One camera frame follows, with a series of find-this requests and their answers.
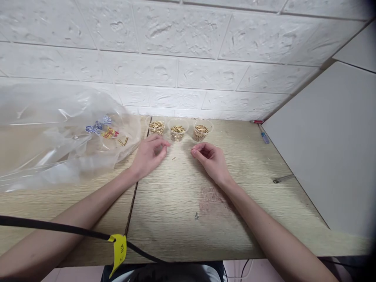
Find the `white brick wall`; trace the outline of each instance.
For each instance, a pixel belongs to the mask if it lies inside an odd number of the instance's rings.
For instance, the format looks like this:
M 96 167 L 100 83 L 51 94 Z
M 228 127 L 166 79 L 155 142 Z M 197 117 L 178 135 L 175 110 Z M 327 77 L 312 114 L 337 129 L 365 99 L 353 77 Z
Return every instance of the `white brick wall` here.
M 0 6 L 0 86 L 83 84 L 133 113 L 235 120 L 265 118 L 372 17 L 357 0 Z

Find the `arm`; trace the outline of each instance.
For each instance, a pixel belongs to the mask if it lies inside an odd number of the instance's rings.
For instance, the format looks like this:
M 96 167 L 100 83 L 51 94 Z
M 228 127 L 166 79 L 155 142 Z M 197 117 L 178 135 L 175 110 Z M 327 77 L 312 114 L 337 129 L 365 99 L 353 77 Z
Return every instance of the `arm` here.
M 266 257 L 285 281 L 337 281 L 306 246 L 236 184 L 220 148 L 204 142 L 195 145 L 191 154 L 230 198 Z
M 161 145 L 163 148 L 156 155 L 155 149 Z M 169 145 L 159 135 L 149 136 L 140 143 L 130 168 L 52 222 L 91 229 L 120 195 L 161 163 Z M 82 239 L 83 236 L 76 234 L 35 230 L 0 257 L 0 278 L 41 281 Z

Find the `person's left hand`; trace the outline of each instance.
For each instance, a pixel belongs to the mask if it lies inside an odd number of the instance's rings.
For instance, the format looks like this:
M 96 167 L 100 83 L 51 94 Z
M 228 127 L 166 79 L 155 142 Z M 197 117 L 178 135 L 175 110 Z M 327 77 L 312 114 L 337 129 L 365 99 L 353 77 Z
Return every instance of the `person's left hand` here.
M 159 146 L 162 145 L 162 150 L 156 154 Z M 130 170 L 135 174 L 137 179 L 147 176 L 150 172 L 156 169 L 157 166 L 167 155 L 167 147 L 170 143 L 164 140 L 158 134 L 152 134 L 146 139 L 142 140 L 138 146 L 138 151 Z

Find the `floor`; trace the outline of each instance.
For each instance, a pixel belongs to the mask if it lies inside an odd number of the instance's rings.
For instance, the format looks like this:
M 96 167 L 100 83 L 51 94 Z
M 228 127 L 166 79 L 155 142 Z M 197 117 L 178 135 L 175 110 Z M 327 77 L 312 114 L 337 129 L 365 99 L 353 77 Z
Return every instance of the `floor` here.
M 228 282 L 283 282 L 283 279 L 275 271 L 267 259 L 249 260 L 243 275 L 242 270 L 247 260 L 226 260 L 223 262 Z M 346 270 L 337 266 L 338 279 L 342 282 L 351 282 L 350 275 Z M 42 282 L 100 282 L 103 266 L 70 267 L 54 269 Z

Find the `blue screwdriver handle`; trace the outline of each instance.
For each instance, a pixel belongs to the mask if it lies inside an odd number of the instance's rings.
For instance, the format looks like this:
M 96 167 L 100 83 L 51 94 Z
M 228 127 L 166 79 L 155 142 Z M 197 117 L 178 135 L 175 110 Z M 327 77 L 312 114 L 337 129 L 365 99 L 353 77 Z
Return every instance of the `blue screwdriver handle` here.
M 269 138 L 266 136 L 265 132 L 262 132 L 261 136 L 264 139 L 265 144 L 269 144 Z

